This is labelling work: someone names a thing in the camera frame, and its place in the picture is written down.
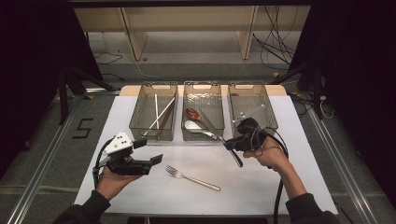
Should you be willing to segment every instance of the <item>knife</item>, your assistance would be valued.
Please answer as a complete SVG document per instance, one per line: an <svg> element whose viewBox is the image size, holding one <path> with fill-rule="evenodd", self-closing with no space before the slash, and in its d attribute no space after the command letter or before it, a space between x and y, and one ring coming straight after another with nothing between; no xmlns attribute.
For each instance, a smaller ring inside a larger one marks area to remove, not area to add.
<svg viewBox="0 0 396 224"><path fill-rule="evenodd" d="M212 122L210 122L210 120L207 118L204 112L202 112L199 106L198 106L198 113L201 119L205 122L206 128L208 128L210 132L212 132L215 136L218 137L218 139L223 143L223 145L227 148L227 150L230 151L231 155L233 155L233 159L236 161L238 166L242 167L244 164L242 163L241 159L239 159L238 155L236 155L236 153L233 151L233 148L231 148L230 145L225 142L224 138L221 136L219 131L215 128Z"/></svg>

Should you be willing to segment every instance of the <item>white table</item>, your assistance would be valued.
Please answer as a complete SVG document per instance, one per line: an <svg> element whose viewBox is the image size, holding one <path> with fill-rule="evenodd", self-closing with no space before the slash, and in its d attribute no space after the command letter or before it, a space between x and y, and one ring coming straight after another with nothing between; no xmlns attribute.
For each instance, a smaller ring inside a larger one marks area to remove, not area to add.
<svg viewBox="0 0 396 224"><path fill-rule="evenodd" d="M99 139L75 203L82 204L93 190L92 167L102 145L124 130L133 138L128 127L136 96L118 96L109 112L105 128ZM227 98L222 97L225 118L224 138L229 139L231 122ZM319 207L337 214L332 197L320 173L303 127L289 96L271 96L270 101L278 123L278 132L286 142L290 160L303 180L308 192L313 193ZM175 139L161 145L148 144L134 151L136 160L149 160L163 154L163 161L127 186L111 201L107 213L143 217L265 217L274 211L279 175L260 166L254 159L244 159L239 168L231 154L218 143L184 142L181 133L182 98L178 100ZM215 184L221 191L214 191L187 179L176 179L166 171L171 165L185 175ZM279 214L288 213L288 200L283 190Z"/></svg>

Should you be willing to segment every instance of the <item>fork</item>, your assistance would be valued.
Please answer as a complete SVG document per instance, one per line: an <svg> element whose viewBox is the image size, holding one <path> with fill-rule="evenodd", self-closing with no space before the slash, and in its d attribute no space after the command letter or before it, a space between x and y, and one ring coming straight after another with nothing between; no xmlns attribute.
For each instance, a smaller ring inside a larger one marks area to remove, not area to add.
<svg viewBox="0 0 396 224"><path fill-rule="evenodd" d="M195 183L198 183L198 184L203 185L203 186L205 186L205 187L208 187L208 188L210 188L210 189L213 189L213 190L216 190L216 191L220 191L220 188L219 188L218 186L215 186L215 185L206 183L206 182L204 182L204 181L201 181L201 180L198 180L198 179L195 179L195 178L186 176L186 175L183 175L183 173L181 173L179 170L173 168L172 166L169 166L169 165L166 166L166 171L167 171L169 174L171 174L172 176L174 176L174 177L176 177L176 178L178 178L178 179L180 179L180 178L186 178L186 179L188 179L188 180L190 180L190 181L193 181L193 182L195 182Z"/></svg>

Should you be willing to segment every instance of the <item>mesh tray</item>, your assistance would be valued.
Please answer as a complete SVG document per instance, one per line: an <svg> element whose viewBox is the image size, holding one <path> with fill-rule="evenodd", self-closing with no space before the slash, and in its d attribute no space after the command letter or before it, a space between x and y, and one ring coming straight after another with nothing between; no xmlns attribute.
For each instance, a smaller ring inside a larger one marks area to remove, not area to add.
<svg viewBox="0 0 396 224"><path fill-rule="evenodd" d="M157 94L158 115L164 111L158 120L159 129L157 123L154 123L157 119L155 94ZM144 83L141 86L129 128L135 139L144 137L148 140L172 141L175 132L176 111L176 82Z"/></svg>
<svg viewBox="0 0 396 224"><path fill-rule="evenodd" d="M263 83L260 82L231 82L228 86L229 105L231 120L237 120L241 113L260 108L251 115L260 126L276 130L277 122L274 110L271 107L267 91ZM232 123L233 137L239 135L235 127L239 122ZM268 133L274 134L274 130L267 129Z"/></svg>
<svg viewBox="0 0 396 224"><path fill-rule="evenodd" d="M183 113L181 119L181 130L184 141L216 141L204 133L196 133L198 130L187 130L185 122L190 120L186 114L186 108L197 110L198 107L205 113L213 126L221 135L224 133L224 116L221 100L221 86L217 81L188 81L184 83ZM194 121L202 130L208 131L200 121Z"/></svg>

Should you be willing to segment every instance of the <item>person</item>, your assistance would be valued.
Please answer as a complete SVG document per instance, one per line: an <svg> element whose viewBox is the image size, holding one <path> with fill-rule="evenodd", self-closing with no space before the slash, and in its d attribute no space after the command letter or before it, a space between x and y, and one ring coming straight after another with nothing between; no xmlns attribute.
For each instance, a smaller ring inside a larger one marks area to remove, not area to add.
<svg viewBox="0 0 396 224"><path fill-rule="evenodd" d="M281 150L279 144L266 137L256 150L245 151L244 158L255 158L262 166L270 166L278 172L289 196L286 202L292 224L338 224L338 218L329 211L321 211L314 196L308 193L293 165ZM83 205L74 204L67 208L54 221L54 224L97 223L100 216L110 206L109 201L122 189L140 178L140 175L112 174L105 166L96 190Z"/></svg>

